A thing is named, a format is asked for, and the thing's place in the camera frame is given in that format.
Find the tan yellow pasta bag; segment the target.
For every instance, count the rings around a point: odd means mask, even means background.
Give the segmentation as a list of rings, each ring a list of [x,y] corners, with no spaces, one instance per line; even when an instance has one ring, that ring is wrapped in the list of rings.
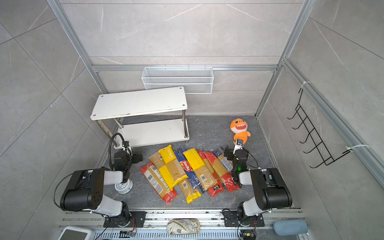
[[[149,157],[149,160],[155,165],[155,167],[158,169],[160,174],[162,175],[162,178],[167,183],[167,186],[170,188],[171,191],[174,190],[174,179],[172,175],[170,174],[162,156],[159,153],[155,153]]]

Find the red spaghetti bag with label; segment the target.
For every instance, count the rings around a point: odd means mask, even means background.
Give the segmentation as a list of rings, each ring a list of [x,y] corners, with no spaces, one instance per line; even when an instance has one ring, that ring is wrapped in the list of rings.
[[[141,167],[140,171],[167,205],[178,196],[175,190],[169,188],[161,173],[152,162]]]

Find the yellow spaghetti bag with barcode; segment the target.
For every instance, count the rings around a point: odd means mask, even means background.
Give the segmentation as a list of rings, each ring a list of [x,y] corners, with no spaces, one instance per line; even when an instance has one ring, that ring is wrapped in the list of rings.
[[[187,161],[191,165],[205,191],[216,184],[215,179],[210,180],[210,172],[195,148],[189,149],[183,152],[183,154],[187,158]]]

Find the yellow wholewheat spaghetti bag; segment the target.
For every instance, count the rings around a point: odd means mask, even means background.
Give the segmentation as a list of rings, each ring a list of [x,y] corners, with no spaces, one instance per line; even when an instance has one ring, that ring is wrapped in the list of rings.
[[[163,161],[164,161],[165,165],[167,166],[167,169],[169,170],[169,172],[170,172],[170,174],[174,180],[174,185],[177,185],[182,180],[188,178],[182,165],[178,161],[171,145],[160,149],[158,151],[158,153],[163,158]]]

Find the blue Barilla spaghetti box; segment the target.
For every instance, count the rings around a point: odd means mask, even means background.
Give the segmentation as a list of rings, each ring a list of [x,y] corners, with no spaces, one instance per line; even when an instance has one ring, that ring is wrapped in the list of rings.
[[[178,150],[175,151],[175,155],[181,164],[182,168],[186,172],[186,175],[188,176],[188,180],[194,190],[199,190],[201,194],[205,193],[205,190],[203,189],[202,184],[200,183],[199,179],[197,178],[197,175],[193,171],[191,165],[187,161],[187,158],[184,156],[183,152],[186,150],[183,147],[180,147]]]

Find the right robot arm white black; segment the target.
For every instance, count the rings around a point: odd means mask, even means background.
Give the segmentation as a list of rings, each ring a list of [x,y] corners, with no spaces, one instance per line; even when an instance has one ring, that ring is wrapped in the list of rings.
[[[242,146],[225,148],[224,156],[233,162],[231,175],[236,187],[252,186],[254,196],[241,202],[236,211],[223,210],[226,227],[265,225],[263,214],[292,206],[292,195],[277,168],[248,169],[249,152]]]

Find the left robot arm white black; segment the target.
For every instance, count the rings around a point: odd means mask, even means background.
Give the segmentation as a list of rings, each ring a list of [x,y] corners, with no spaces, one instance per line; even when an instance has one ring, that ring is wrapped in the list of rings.
[[[104,194],[104,186],[122,187],[127,193],[133,186],[130,168],[143,160],[141,154],[118,151],[110,168],[78,170],[69,175],[70,180],[55,205],[67,212],[88,212],[105,218],[104,228],[143,227],[146,212],[130,212],[128,204],[114,200]]]

